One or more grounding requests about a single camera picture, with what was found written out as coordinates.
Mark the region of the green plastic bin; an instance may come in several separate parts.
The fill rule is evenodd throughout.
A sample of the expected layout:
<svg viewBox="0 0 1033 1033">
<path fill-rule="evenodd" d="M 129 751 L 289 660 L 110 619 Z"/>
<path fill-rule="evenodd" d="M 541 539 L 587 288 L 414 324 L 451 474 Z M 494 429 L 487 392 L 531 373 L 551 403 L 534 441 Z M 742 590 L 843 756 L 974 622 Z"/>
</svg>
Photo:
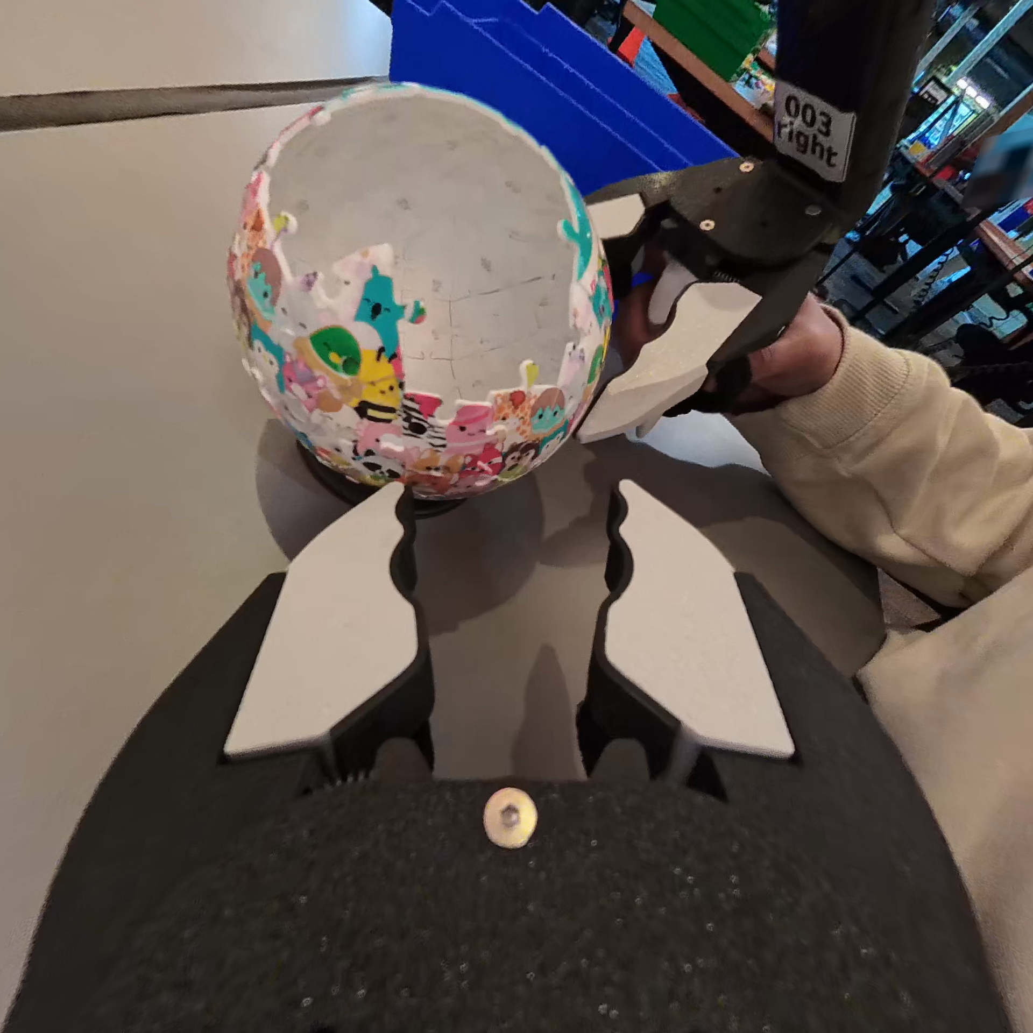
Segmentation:
<svg viewBox="0 0 1033 1033">
<path fill-rule="evenodd" d="M 657 1 L 653 18 L 729 83 L 776 28 L 773 2 L 766 1 Z"/>
</svg>

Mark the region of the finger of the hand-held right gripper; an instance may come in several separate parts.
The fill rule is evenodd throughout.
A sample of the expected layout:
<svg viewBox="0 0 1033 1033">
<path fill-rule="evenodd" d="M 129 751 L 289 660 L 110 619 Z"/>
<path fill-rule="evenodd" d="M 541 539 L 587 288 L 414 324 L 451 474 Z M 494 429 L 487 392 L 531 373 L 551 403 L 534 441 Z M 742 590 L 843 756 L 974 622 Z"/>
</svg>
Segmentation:
<svg viewBox="0 0 1033 1033">
<path fill-rule="evenodd" d="M 615 239 L 633 239 L 639 231 L 645 216 L 645 205 L 639 195 L 623 195 L 608 200 L 586 200 L 593 238 L 597 242 Z"/>
<path fill-rule="evenodd" d="M 689 285 L 670 325 L 598 396 L 576 431 L 580 443 L 647 436 L 669 409 L 705 385 L 707 363 L 760 300 L 738 283 Z"/>
</svg>

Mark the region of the blue plastic bin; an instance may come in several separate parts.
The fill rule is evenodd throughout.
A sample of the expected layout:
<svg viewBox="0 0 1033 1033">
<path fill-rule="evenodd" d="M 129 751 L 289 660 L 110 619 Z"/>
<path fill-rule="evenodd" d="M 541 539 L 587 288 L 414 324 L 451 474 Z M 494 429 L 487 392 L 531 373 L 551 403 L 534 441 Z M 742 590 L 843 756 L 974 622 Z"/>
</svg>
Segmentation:
<svg viewBox="0 0 1033 1033">
<path fill-rule="evenodd" d="M 497 109 L 545 146 L 584 195 L 734 156 L 555 7 L 395 1 L 392 28 L 393 81 Z"/>
</svg>

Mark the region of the black ball stand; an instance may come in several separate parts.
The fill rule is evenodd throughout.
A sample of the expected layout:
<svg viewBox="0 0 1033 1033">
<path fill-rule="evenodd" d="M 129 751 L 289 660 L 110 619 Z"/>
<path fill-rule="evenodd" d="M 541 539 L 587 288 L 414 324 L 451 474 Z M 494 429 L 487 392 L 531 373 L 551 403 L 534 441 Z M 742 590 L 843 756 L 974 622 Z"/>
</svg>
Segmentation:
<svg viewBox="0 0 1033 1033">
<path fill-rule="evenodd" d="M 377 486 L 356 483 L 339 470 L 330 468 L 300 441 L 294 444 L 294 449 L 316 482 L 349 507 L 355 508 L 380 490 Z M 418 520 L 453 511 L 465 502 L 464 498 L 426 499 L 412 495 L 413 511 Z"/>
</svg>

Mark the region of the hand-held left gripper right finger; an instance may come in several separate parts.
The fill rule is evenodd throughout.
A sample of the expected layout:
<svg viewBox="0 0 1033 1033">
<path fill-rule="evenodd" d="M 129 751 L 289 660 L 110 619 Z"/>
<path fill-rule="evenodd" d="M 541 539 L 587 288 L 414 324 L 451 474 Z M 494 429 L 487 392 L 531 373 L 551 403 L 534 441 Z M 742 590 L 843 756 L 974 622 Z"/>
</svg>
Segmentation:
<svg viewBox="0 0 1033 1033">
<path fill-rule="evenodd" d="M 687 781 L 705 751 L 779 762 L 794 739 L 735 570 L 705 534 L 641 486 L 614 486 L 607 594 L 576 718 L 593 774 L 612 742 L 639 747 L 648 776 Z"/>
</svg>

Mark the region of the person's cream sweatshirt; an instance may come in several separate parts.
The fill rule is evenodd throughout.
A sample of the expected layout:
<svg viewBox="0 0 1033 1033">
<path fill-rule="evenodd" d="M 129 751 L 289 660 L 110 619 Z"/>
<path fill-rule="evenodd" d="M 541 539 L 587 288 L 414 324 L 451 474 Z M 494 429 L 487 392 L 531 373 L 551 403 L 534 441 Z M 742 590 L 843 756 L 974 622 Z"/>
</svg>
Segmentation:
<svg viewBox="0 0 1033 1033">
<path fill-rule="evenodd" d="M 972 899 L 1016 1031 L 1032 1030 L 1032 572 L 859 672 Z"/>
</svg>

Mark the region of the person's right hand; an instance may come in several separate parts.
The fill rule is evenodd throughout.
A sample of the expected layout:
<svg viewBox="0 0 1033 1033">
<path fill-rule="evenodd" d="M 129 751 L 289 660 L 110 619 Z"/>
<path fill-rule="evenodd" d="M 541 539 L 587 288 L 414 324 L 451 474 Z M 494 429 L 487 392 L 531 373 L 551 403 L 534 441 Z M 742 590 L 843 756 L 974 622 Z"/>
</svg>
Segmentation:
<svg viewBox="0 0 1033 1033">
<path fill-rule="evenodd" d="M 613 342 L 625 367 L 639 357 L 641 348 L 660 335 L 648 317 L 655 288 L 652 277 L 635 285 L 617 304 L 613 317 Z M 741 415 L 773 409 L 784 402 L 819 392 L 829 383 L 844 348 L 843 331 L 810 292 L 794 320 L 765 349 L 750 356 L 751 380 L 724 415 Z"/>
</svg>

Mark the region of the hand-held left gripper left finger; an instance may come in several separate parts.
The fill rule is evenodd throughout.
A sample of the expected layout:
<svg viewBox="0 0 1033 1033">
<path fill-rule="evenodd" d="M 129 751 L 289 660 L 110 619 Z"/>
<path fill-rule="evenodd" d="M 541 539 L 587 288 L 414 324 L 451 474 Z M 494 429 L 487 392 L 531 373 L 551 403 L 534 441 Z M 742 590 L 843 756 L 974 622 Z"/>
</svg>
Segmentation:
<svg viewBox="0 0 1033 1033">
<path fill-rule="evenodd" d="M 414 501 L 384 486 L 289 564 L 223 752 L 308 753 L 330 777 L 370 772 L 394 739 L 434 764 L 434 676 L 415 600 Z"/>
</svg>

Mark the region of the colourful puzzle ball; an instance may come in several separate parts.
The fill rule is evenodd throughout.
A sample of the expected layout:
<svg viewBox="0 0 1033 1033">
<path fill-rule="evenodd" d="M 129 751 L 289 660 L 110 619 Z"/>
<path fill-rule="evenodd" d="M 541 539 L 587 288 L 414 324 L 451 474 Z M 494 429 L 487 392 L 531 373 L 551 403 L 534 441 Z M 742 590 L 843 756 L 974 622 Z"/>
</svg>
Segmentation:
<svg viewBox="0 0 1033 1033">
<path fill-rule="evenodd" d="M 359 484 L 482 496 L 599 392 L 611 270 L 568 173 L 465 95 L 373 83 L 267 147 L 227 256 L 242 364 L 276 419 Z"/>
</svg>

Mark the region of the wooden table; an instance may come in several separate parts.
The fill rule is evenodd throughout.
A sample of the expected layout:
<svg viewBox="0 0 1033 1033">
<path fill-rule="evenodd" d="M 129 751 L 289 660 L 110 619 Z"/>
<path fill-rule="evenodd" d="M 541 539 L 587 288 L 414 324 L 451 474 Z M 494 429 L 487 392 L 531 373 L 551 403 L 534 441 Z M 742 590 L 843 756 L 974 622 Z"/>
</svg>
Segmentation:
<svg viewBox="0 0 1033 1033">
<path fill-rule="evenodd" d="M 773 152 L 772 116 L 756 109 L 705 62 L 649 15 L 639 2 L 624 2 L 622 22 L 650 40 L 678 96 L 713 136 L 737 153 L 768 157 Z"/>
</svg>

